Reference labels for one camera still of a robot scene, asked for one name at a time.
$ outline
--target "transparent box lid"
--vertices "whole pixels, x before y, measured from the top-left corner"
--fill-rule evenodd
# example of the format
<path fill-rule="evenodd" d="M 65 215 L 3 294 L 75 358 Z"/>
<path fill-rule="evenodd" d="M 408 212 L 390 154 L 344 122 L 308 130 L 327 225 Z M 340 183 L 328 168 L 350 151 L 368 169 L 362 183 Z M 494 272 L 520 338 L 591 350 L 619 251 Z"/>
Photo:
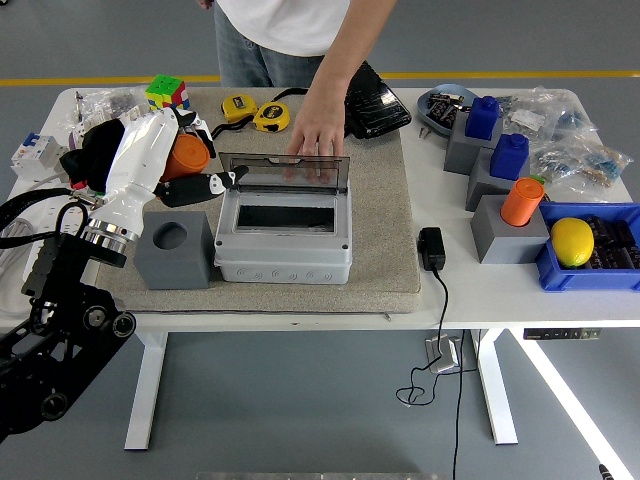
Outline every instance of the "transparent box lid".
<path fill-rule="evenodd" d="M 239 191 L 347 192 L 349 157 L 220 153 L 220 162 L 226 172 L 249 168 Z"/>

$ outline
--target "plastic bag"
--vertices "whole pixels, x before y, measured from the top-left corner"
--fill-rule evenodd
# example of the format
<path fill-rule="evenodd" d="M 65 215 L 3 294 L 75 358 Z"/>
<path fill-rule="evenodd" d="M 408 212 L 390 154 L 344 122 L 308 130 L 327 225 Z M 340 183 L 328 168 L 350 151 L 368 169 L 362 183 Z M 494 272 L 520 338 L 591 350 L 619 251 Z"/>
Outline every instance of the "plastic bag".
<path fill-rule="evenodd" d="M 533 144 L 584 136 L 597 130 L 568 90 L 537 87 L 497 100 L 502 109 L 503 133 L 520 133 Z"/>
<path fill-rule="evenodd" d="M 98 92 L 77 95 L 77 108 L 69 112 L 69 148 L 82 147 L 84 134 L 96 125 L 114 118 L 125 122 L 149 112 L 145 95 L 148 85 L 118 87 Z"/>
<path fill-rule="evenodd" d="M 551 185 L 570 188 L 596 201 L 633 159 L 583 136 L 570 136 L 532 149 L 530 171 Z"/>

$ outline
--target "jeans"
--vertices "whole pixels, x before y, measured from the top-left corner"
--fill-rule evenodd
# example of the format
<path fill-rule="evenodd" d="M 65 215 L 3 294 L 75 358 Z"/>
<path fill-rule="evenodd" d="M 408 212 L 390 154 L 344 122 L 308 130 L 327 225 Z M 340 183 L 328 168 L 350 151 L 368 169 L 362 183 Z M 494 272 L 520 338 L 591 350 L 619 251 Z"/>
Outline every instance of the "jeans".
<path fill-rule="evenodd" d="M 223 87 L 311 86 L 324 57 L 296 57 L 261 47 L 238 33 L 218 3 L 214 5 Z"/>

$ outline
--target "gray floor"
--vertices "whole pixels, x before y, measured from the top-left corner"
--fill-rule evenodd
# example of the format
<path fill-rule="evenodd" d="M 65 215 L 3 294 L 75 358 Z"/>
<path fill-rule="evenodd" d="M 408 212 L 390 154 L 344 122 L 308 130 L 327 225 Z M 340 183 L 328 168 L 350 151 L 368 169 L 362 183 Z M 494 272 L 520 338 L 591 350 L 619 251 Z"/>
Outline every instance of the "gray floor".
<path fill-rule="evenodd" d="M 640 65 L 636 5 L 400 1 L 371 63 L 381 72 L 632 70 Z M 0 80 L 217 73 L 212 18 L 187 0 L 10 0 L 0 7 Z M 394 81 L 427 87 L 567 88 L 603 142 L 638 159 L 623 175 L 640 200 L 637 78 Z M 0 198 L 9 159 L 74 85 L 0 87 Z M 443 272 L 446 281 L 446 270 Z M 452 292 L 452 301 L 464 301 Z M 0 478 L 192 479 L 202 471 L 451 474 L 457 379 L 425 408 L 394 398 L 425 362 L 424 332 L 175 334 L 170 337 L 151 449 L 124 452 L 142 346 L 125 345 L 62 420 L 0 446 Z M 640 478 L 637 329 L 543 349 L 631 473 Z M 508 334 L 497 342 L 520 443 L 496 447 L 476 373 L 465 376 L 459 478 L 599 478 L 575 426 Z M 424 375 L 420 383 L 430 385 Z"/>

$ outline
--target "blue plastic bin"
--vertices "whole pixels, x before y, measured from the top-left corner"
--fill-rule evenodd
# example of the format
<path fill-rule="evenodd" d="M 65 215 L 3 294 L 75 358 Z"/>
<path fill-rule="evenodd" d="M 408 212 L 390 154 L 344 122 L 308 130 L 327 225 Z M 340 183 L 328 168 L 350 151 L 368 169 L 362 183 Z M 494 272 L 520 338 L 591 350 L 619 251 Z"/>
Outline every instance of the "blue plastic bin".
<path fill-rule="evenodd" d="M 624 220 L 629 224 L 638 245 L 640 238 L 640 204 L 638 203 L 553 203 L 540 204 L 542 218 L 551 226 L 561 218 L 574 217 L 585 220 L 597 215 L 603 220 Z M 551 240 L 536 259 L 540 285 L 547 292 L 565 290 L 633 290 L 640 291 L 640 269 L 587 270 L 566 269 L 560 266 Z"/>

